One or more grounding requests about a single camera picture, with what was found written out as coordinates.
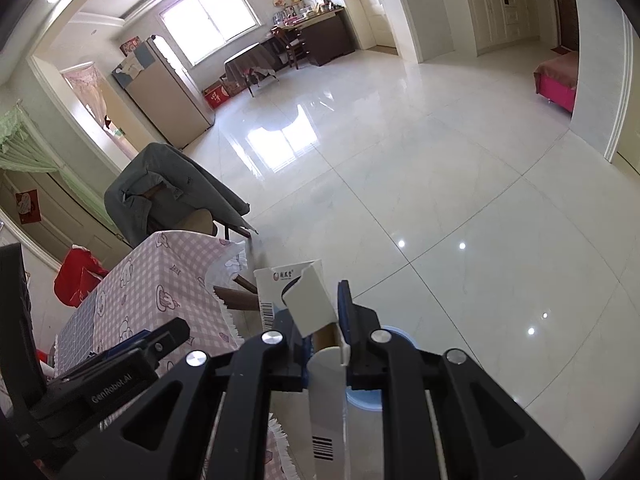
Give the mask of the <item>wooden chair at desk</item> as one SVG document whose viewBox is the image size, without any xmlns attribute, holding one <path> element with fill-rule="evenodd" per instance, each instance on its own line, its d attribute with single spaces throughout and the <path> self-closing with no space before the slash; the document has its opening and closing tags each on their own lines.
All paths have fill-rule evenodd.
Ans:
<svg viewBox="0 0 640 480">
<path fill-rule="evenodd" d="M 270 34 L 280 44 L 281 50 L 284 52 L 288 60 L 288 66 L 299 69 L 299 60 L 307 54 L 305 41 L 300 38 L 298 32 L 288 32 L 282 27 L 273 26 Z"/>
</svg>

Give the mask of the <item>window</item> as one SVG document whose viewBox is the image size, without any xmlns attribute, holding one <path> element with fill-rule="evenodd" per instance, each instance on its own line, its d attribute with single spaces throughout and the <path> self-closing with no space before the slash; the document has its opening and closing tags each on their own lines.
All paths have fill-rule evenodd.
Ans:
<svg viewBox="0 0 640 480">
<path fill-rule="evenodd" d="M 260 25 L 247 0 L 180 0 L 160 19 L 191 65 Z"/>
</svg>

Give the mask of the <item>round table dark cloth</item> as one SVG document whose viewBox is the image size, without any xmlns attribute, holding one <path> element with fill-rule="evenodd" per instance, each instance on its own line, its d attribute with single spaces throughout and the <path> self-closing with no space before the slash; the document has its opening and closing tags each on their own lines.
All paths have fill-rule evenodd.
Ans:
<svg viewBox="0 0 640 480">
<path fill-rule="evenodd" d="M 272 77 L 278 79 L 274 68 L 274 57 L 259 42 L 235 53 L 224 62 L 224 71 L 228 81 L 235 82 L 254 96 L 253 87 L 259 86 L 259 81 Z"/>
</svg>

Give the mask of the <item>red cardboard box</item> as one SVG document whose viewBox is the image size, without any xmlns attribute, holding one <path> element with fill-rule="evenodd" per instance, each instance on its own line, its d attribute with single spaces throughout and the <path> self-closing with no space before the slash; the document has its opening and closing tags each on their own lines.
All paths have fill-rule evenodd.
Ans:
<svg viewBox="0 0 640 480">
<path fill-rule="evenodd" d="M 221 80 L 216 81 L 214 84 L 211 84 L 203 91 L 203 96 L 207 104 L 213 109 L 216 110 L 225 102 L 231 99 L 231 96 Z"/>
</svg>

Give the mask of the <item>chair with grey jacket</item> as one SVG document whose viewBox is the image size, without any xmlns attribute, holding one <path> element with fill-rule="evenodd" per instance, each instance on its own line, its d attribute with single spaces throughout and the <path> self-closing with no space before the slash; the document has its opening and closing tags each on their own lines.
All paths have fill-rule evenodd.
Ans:
<svg viewBox="0 0 640 480">
<path fill-rule="evenodd" d="M 178 230 L 191 214 L 206 211 L 210 232 L 223 226 L 246 238 L 250 204 L 205 168 L 169 144 L 150 143 L 103 195 L 107 214 L 136 247 L 158 231 Z"/>
</svg>

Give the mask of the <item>beige refrigerator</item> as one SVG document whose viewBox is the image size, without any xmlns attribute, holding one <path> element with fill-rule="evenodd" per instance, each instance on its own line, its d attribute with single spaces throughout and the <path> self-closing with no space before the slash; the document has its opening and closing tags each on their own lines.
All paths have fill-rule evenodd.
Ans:
<svg viewBox="0 0 640 480">
<path fill-rule="evenodd" d="M 182 150 L 215 125 L 215 111 L 162 36 L 152 35 L 112 70 L 160 135 Z"/>
</svg>

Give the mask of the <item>white cardboard box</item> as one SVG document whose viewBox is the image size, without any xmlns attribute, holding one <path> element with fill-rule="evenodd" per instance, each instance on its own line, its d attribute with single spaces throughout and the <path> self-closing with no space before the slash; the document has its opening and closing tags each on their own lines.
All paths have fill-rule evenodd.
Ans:
<svg viewBox="0 0 640 480">
<path fill-rule="evenodd" d="M 326 291 L 322 262 L 262 268 L 256 278 L 262 325 L 284 311 L 303 339 L 311 452 L 318 479 L 347 479 L 345 366 L 349 350 Z"/>
</svg>

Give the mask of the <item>red covered chair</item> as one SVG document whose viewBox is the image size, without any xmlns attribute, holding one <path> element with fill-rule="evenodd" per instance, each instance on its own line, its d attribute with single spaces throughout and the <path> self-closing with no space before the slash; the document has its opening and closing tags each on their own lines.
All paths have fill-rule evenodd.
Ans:
<svg viewBox="0 0 640 480">
<path fill-rule="evenodd" d="M 77 308 L 107 274 L 108 270 L 89 249 L 73 245 L 54 280 L 55 296 L 67 307 Z"/>
</svg>

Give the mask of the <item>blue plastic trash bucket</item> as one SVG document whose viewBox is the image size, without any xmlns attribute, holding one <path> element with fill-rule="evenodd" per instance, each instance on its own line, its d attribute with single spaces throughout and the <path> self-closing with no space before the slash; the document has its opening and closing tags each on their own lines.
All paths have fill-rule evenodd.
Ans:
<svg viewBox="0 0 640 480">
<path fill-rule="evenodd" d="M 388 332 L 407 339 L 411 342 L 413 347 L 416 347 L 414 339 L 404 330 L 390 325 L 384 325 L 383 330 L 387 330 Z M 359 408 L 360 410 L 371 413 L 382 412 L 382 392 L 380 390 L 354 390 L 353 388 L 348 387 L 346 389 L 346 400 L 350 405 L 355 408 Z"/>
</svg>

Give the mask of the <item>dark wooden desk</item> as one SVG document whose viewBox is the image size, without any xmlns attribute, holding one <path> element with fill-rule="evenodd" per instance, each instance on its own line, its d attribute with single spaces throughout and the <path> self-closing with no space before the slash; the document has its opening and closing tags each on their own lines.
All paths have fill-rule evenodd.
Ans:
<svg viewBox="0 0 640 480">
<path fill-rule="evenodd" d="M 344 9 L 337 9 L 310 18 L 295 27 L 306 46 L 312 65 L 326 65 L 336 58 L 355 52 L 354 40 L 344 14 Z"/>
</svg>

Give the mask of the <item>checkered pink grey tablecloth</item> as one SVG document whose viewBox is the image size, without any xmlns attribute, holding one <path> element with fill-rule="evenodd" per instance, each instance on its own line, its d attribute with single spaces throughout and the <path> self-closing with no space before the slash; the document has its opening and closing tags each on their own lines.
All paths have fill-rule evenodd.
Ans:
<svg viewBox="0 0 640 480">
<path fill-rule="evenodd" d="M 186 321 L 190 336 L 160 360 L 157 375 L 194 350 L 209 356 L 238 350 L 244 339 L 216 290 L 232 287 L 246 266 L 241 242 L 181 230 L 151 235 L 108 272 L 58 333 L 55 374 L 173 318 Z"/>
</svg>

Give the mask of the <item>white wall cabinet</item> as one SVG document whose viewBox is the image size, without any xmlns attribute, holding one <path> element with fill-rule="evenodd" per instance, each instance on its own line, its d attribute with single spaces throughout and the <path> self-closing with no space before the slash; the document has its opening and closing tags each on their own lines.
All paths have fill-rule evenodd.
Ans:
<svg viewBox="0 0 640 480">
<path fill-rule="evenodd" d="M 539 38 L 536 0 L 468 0 L 468 3 L 478 54 Z"/>
</svg>

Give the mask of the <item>green door curtain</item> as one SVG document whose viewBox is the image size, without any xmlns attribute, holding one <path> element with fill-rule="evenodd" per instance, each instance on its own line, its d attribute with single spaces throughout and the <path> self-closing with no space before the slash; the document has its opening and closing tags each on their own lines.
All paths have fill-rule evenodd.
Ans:
<svg viewBox="0 0 640 480">
<path fill-rule="evenodd" d="M 50 150 L 20 103 L 1 116 L 1 168 L 26 174 L 59 174 L 89 214 L 119 236 L 119 229 L 107 214 L 103 198 Z"/>
</svg>

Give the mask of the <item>pink stool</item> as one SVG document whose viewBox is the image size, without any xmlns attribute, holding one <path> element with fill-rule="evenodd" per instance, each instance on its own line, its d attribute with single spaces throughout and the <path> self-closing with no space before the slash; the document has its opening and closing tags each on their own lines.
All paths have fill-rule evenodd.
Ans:
<svg viewBox="0 0 640 480">
<path fill-rule="evenodd" d="M 534 70 L 536 93 L 572 114 L 577 94 L 578 68 L 578 52 L 568 52 L 540 63 Z"/>
</svg>

